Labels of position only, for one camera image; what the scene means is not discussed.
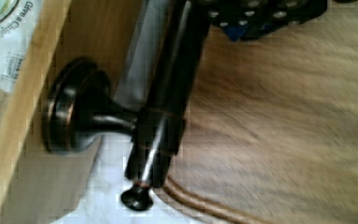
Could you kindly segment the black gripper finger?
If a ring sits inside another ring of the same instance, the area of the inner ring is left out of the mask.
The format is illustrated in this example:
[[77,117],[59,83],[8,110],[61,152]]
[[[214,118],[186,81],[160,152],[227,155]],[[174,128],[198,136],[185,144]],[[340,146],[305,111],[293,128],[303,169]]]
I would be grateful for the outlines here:
[[253,41],[320,17],[327,0],[197,0],[210,23],[231,41]]

